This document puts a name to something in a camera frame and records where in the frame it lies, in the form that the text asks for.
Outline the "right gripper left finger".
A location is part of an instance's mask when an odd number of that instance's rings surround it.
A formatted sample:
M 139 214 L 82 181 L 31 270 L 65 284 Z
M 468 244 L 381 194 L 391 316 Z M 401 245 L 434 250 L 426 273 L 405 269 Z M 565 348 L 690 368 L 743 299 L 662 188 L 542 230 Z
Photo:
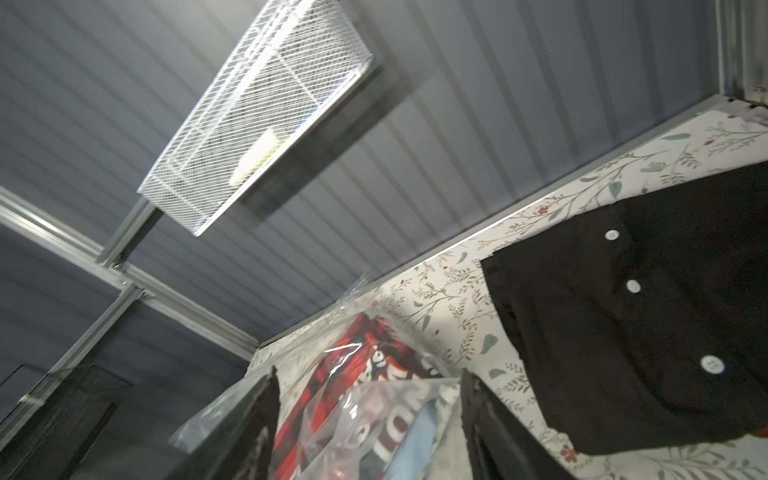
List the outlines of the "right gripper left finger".
M 277 371 L 248 375 L 171 437 L 185 458 L 168 479 L 265 479 L 280 414 Z

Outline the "clear plastic vacuum bag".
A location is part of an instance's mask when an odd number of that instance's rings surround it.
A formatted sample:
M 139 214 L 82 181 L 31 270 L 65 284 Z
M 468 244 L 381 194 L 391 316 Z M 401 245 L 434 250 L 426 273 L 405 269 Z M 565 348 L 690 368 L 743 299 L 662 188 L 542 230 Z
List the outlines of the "clear plastic vacuum bag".
M 171 437 L 175 479 L 468 479 L 460 375 L 359 279 Z

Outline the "black shirt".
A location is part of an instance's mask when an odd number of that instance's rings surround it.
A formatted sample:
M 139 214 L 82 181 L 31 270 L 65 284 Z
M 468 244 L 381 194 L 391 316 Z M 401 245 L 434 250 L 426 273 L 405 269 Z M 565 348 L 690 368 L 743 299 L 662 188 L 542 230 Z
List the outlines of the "black shirt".
M 481 263 L 547 425 L 589 455 L 767 426 L 767 167 L 577 215 Z

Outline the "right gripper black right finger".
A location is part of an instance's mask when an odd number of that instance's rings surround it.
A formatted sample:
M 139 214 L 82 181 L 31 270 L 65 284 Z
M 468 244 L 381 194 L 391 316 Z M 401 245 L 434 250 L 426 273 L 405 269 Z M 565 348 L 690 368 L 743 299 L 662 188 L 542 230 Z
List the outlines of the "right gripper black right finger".
M 569 473 L 474 373 L 460 378 L 461 424 L 474 479 L 567 480 Z

